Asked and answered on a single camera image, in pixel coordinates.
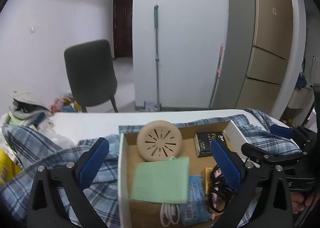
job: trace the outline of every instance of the screw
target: screw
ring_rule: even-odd
[[[44,166],[40,166],[40,167],[38,167],[38,171],[39,171],[39,172],[44,171]]]
[[[282,167],[280,165],[276,165],[276,170],[278,170],[279,172],[282,171]]]
[[[253,168],[254,167],[254,164],[252,162],[246,162],[245,166],[247,168]]]
[[[73,161],[70,161],[66,164],[67,168],[72,168],[75,165],[75,163]]]

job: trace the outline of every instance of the barcode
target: barcode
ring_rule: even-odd
[[[187,206],[187,213],[186,213],[186,219],[192,219],[192,207],[191,205]]]
[[[5,166],[3,166],[2,172],[1,172],[1,179],[2,179],[4,182],[7,182],[8,174],[9,174],[8,169],[7,169]]]

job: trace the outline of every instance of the charging cable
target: charging cable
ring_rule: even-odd
[[[164,223],[164,217],[167,218],[168,223]],[[180,208],[179,205],[162,204],[160,211],[160,221],[163,227],[168,227],[170,224],[178,224],[180,221]]]

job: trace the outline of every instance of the white table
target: white table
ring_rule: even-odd
[[[154,120],[172,123],[192,122],[199,119],[228,117],[244,114],[253,125],[265,128],[250,113],[243,110],[204,110],[179,112],[137,112],[137,113],[56,113],[51,117],[56,133],[70,138],[75,144],[82,139],[118,134],[119,125],[145,125]],[[286,126],[273,119],[274,123]]]

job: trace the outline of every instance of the blue plastic package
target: blue plastic package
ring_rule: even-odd
[[[181,222],[189,226],[208,221],[210,214],[204,207],[204,189],[201,175],[189,176],[189,204],[180,205]]]

